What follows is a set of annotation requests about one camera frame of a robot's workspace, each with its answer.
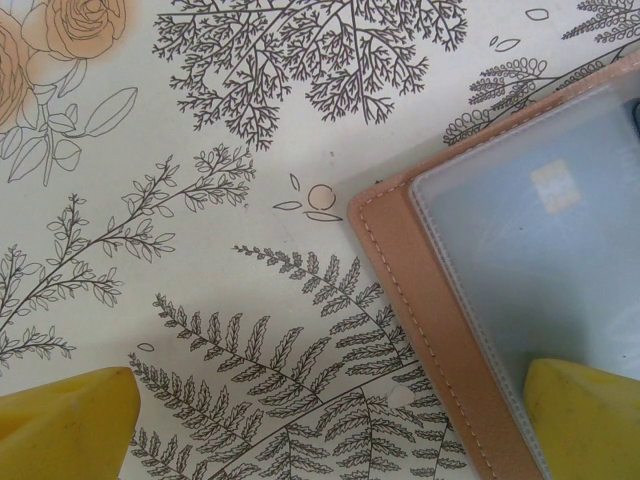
leaf illustration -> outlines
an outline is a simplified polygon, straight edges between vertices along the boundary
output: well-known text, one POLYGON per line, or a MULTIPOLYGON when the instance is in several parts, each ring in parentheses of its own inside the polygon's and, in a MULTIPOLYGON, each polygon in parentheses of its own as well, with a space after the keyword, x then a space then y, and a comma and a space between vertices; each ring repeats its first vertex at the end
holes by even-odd
POLYGON ((296 192, 300 191, 300 180, 293 173, 289 174, 289 179, 291 180, 291 186, 296 192))
POLYGON ((311 220, 315 220, 316 222, 341 222, 342 217, 338 217, 337 215, 333 215, 327 212, 316 212, 315 210, 309 210, 304 212, 307 218, 311 220))
POLYGON ((73 92, 80 86, 87 74, 87 60, 84 58, 76 60, 76 64, 73 69, 64 77, 60 90, 58 91, 58 98, 62 98, 68 93, 73 92))
POLYGON ((82 149, 71 140, 59 140, 53 154, 55 161, 67 172, 72 172, 78 166, 82 149))
POLYGON ((14 153, 18 151, 22 144, 22 128, 13 127, 7 133, 7 136, 2 141, 2 148, 0 149, 0 157, 6 160, 14 153))
POLYGON ((278 203, 273 206, 273 208, 277 208, 278 210, 297 210, 300 207, 302 207, 302 204, 294 200, 278 203))
POLYGON ((27 140, 13 162, 9 183, 20 180, 38 168, 47 156, 48 150, 49 145, 44 137, 33 137, 27 140))
POLYGON ((75 130, 76 126, 64 113, 49 116, 49 126, 54 132, 67 133, 75 130))
POLYGON ((113 94, 94 110, 87 121, 85 134, 99 137, 116 128, 129 115, 138 97, 137 88, 125 88, 113 94))

branch illustration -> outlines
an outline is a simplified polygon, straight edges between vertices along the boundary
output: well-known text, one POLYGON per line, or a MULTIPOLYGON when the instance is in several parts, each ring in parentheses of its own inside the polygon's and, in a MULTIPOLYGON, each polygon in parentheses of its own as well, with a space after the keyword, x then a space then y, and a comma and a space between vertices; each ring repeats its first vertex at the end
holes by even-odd
POLYGON ((358 313, 348 316, 335 324, 331 335, 344 333, 365 325, 375 326, 375 330, 357 333, 341 338, 337 348, 352 348, 343 356, 345 363, 360 362, 347 369, 349 375, 379 375, 402 366, 413 356, 413 351, 406 342, 405 334, 399 326, 392 327, 395 318, 391 306, 387 305, 377 311, 369 312, 373 302, 382 296, 382 288, 376 282, 365 286, 354 295, 360 277, 360 260, 354 259, 349 271, 338 282, 340 260, 333 255, 324 275, 320 274, 320 264, 315 253, 307 256, 306 266, 302 255, 294 252, 291 257, 283 252, 274 252, 270 248, 252 249, 246 246, 235 246, 238 253, 253 256, 258 260, 266 260, 268 266, 280 266, 280 273, 288 274, 296 281, 306 279, 302 286, 304 294, 313 293, 314 305, 322 305, 321 316, 335 314, 349 306, 354 306, 358 313))
POLYGON ((256 149, 271 146, 293 80, 310 84, 306 97, 324 121, 360 113, 384 122, 394 103, 382 91, 424 88, 418 39, 453 51, 467 31, 462 0, 172 3, 176 11, 158 15, 153 53, 181 62, 185 73, 169 82, 185 92, 180 110, 197 130, 224 120, 256 149), (220 88, 208 73, 224 75, 220 88))
POLYGON ((154 216, 165 218, 174 216, 174 204, 182 199, 192 212, 228 202, 237 205, 244 201, 249 187, 245 182, 255 176, 253 161, 248 151, 236 149, 231 152, 223 145, 213 148, 208 154, 201 152, 195 157, 199 176, 184 187, 178 187, 174 175, 179 165, 173 165, 172 158, 156 164, 157 173, 147 174, 143 182, 134 181, 134 193, 122 197, 127 205, 128 215, 121 221, 112 216, 103 233, 89 238, 83 230, 89 221, 81 213, 85 199, 77 195, 69 197, 69 204, 47 228, 54 235, 54 252, 45 262, 27 262, 27 255, 17 246, 8 249, 0 260, 0 334, 6 341, 0 341, 0 360, 7 368, 12 357, 22 358, 26 352, 36 352, 40 356, 49 355, 58 349, 69 357, 74 349, 53 331, 48 336, 27 329, 22 340, 10 338, 6 331, 18 317, 25 317, 38 308, 48 310, 51 304, 75 298, 79 290, 91 290, 101 303, 113 307, 123 285, 115 278, 116 268, 97 274, 83 255, 100 246, 110 258, 119 248, 124 247, 131 255, 145 259, 149 263, 160 258, 163 253, 174 250, 170 241, 174 233, 153 232, 154 216), (36 277, 26 293, 21 289, 27 279, 36 277))
POLYGON ((313 408, 322 403, 320 394, 333 380, 343 366, 342 362, 335 363, 318 373, 315 379, 307 385, 307 379, 316 364, 317 358, 323 353, 329 338, 321 338, 307 348, 298 358, 291 370, 285 373, 292 348, 302 327, 290 329, 282 338, 268 363, 260 361, 261 347, 267 330, 269 317, 263 317, 254 325, 253 332, 244 354, 238 350, 238 335, 242 314, 235 315, 228 323, 223 341, 223 332, 218 314, 214 313, 209 319, 206 332, 203 331, 200 313, 196 312, 187 322, 187 315, 180 306, 177 309, 166 298, 158 294, 154 306, 161 309, 159 316, 165 318, 165 326, 180 328, 178 338, 192 339, 190 350, 194 351, 203 346, 208 350, 205 361, 216 357, 226 357, 219 366, 218 372, 226 372, 244 366, 244 370, 236 374, 232 381, 238 383, 262 382, 248 391, 248 395, 258 397, 258 401, 267 407, 267 415, 276 418, 287 418, 313 408))
POLYGON ((549 75, 549 66, 545 60, 519 58, 481 72, 480 79, 469 86, 469 90, 474 92, 469 98, 469 104, 492 103, 464 113, 451 122, 445 130, 444 142, 453 145, 464 140, 500 118, 522 110, 536 100, 585 78, 632 51, 640 41, 640 8, 634 8, 634 4, 635 0, 586 0, 578 4, 579 10, 596 13, 590 20, 565 33, 562 37, 564 40, 601 29, 609 30, 595 36, 594 40, 598 43, 628 40, 578 67, 549 75))

orange rose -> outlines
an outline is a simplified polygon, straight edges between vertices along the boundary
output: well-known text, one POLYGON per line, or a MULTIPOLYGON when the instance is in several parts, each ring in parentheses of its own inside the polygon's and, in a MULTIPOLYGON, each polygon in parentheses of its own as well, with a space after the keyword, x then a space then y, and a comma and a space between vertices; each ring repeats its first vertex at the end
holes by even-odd
POLYGON ((20 36, 20 24, 0 9, 0 132, 11 129, 29 84, 24 71, 29 47, 20 36))
POLYGON ((124 0, 40 0, 22 36, 32 48, 61 59, 95 58, 120 38, 125 19, 124 0))

leaf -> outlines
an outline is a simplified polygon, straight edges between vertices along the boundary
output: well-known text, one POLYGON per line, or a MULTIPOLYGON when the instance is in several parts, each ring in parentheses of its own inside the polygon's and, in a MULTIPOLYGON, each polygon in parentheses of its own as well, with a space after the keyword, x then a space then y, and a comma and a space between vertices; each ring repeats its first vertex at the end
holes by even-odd
POLYGON ((6 160, 11 155, 16 153, 20 145, 22 144, 22 128, 16 126, 13 127, 7 133, 4 141, 2 142, 2 148, 0 149, 0 157, 6 160))
POLYGON ((300 180, 293 173, 289 174, 289 180, 291 180, 291 186, 296 192, 300 191, 300 180))
POLYGON ((58 165, 67 172, 72 172, 78 166, 82 149, 71 140, 60 140, 56 144, 53 158, 58 165))
POLYGON ((138 89, 125 88, 107 98, 98 105, 91 114, 87 126, 86 135, 99 137, 116 128, 126 118, 138 97, 138 89))
POLYGON ((76 126, 73 124, 71 119, 67 117, 64 113, 56 113, 53 115, 49 115, 49 126, 51 130, 59 133, 67 133, 75 130, 76 126))
POLYGON ((277 208, 278 210, 297 210, 300 207, 302 207, 302 204, 295 200, 278 203, 273 206, 273 208, 277 208))
POLYGON ((43 137, 29 139, 20 149, 20 153, 13 162, 9 182, 20 180, 34 171, 44 161, 49 151, 49 145, 43 137))
POLYGON ((225 341, 227 342, 227 350, 231 353, 235 353, 238 350, 238 332, 240 330, 240 317, 241 313, 234 315, 229 321, 227 326, 227 336, 225 341))
POLYGON ((58 92, 58 98, 62 98, 68 93, 73 92, 80 86, 87 74, 87 60, 84 58, 76 60, 73 69, 67 74, 62 81, 62 86, 58 92))
POLYGON ((264 334, 267 331, 267 322, 271 317, 262 317, 253 327, 253 332, 249 338, 245 356, 248 360, 255 362, 260 358, 260 347, 264 343, 264 334))
POLYGON ((337 215, 333 215, 327 212, 316 212, 315 210, 309 210, 304 212, 304 214, 310 220, 315 220, 316 222, 341 222, 343 220, 342 217, 337 215))

